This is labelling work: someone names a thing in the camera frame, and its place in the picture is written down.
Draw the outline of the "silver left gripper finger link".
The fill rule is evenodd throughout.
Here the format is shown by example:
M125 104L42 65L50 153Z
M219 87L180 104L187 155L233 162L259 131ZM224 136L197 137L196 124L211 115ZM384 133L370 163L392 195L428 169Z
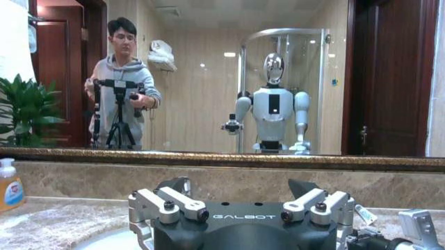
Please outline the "silver left gripper finger link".
M436 239L430 212L426 209L408 209L398 212L402 232L410 239Z

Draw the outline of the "left gripper finger silver links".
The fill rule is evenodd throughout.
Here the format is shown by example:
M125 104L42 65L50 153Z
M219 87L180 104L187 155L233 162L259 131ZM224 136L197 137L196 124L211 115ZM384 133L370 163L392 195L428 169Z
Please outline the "left gripper finger silver links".
M332 194L314 182L287 180L293 200L281 204L280 220L287 228L304 219L315 226L335 223L339 229L351 229L355 199L350 193L335 191Z
M204 223L209 212L203 201L191 198L188 177L161 181L153 190L138 189L128 195L128 219L132 225L158 219L162 224L185 219Z

